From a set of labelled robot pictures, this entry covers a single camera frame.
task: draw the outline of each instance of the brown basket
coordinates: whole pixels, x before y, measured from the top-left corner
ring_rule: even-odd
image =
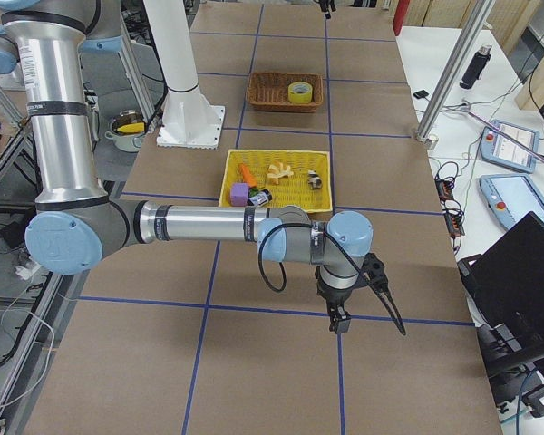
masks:
[[[307,82],[312,85],[312,101],[293,104],[288,100],[288,85]],[[318,74],[253,72],[248,80],[246,101],[257,111],[292,111],[311,113],[323,103],[323,78]]]

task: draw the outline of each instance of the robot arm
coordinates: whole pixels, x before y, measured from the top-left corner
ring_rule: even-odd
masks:
[[[110,201],[95,174],[77,52],[93,35],[95,48],[114,46],[112,41],[121,37],[119,1],[0,0],[0,8],[8,11],[3,27],[19,50],[43,175],[44,189],[35,201],[38,214],[26,230],[36,261],[69,275],[136,243],[183,238],[258,242],[261,272],[262,260],[317,266],[317,292],[326,300],[331,331],[347,331],[351,317],[345,300],[356,288],[370,286],[404,334],[383,264],[369,253],[373,229],[361,214],[339,213],[324,223],[311,222],[295,207]]]

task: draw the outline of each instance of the wicker basket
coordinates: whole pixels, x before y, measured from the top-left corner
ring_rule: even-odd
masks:
[[[312,101],[293,104],[288,100],[288,85],[307,82],[312,85]],[[248,80],[246,100],[257,111],[291,111],[311,113],[323,103],[323,78],[318,74],[253,72]]]
[[[283,178],[279,184],[267,180],[268,166],[275,161],[290,165],[294,175]],[[292,150],[229,150],[226,172],[219,193],[219,206],[231,207],[229,192],[232,184],[241,183],[242,175],[238,165],[245,163],[257,180],[259,189],[266,188],[272,194],[272,201],[266,207],[299,206],[307,213],[332,210],[330,189],[330,158],[325,151]],[[308,185],[308,171],[314,170],[323,180],[322,188],[312,190]]]

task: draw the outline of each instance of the purple block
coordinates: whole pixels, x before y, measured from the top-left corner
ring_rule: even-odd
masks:
[[[245,207],[248,203],[248,192],[250,187],[246,183],[232,184],[232,190],[229,192],[229,202],[234,207]]]

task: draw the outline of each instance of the roll of tape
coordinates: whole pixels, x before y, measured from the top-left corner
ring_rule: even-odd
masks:
[[[312,86],[307,82],[288,85],[288,100],[293,104],[307,104],[312,101]]]

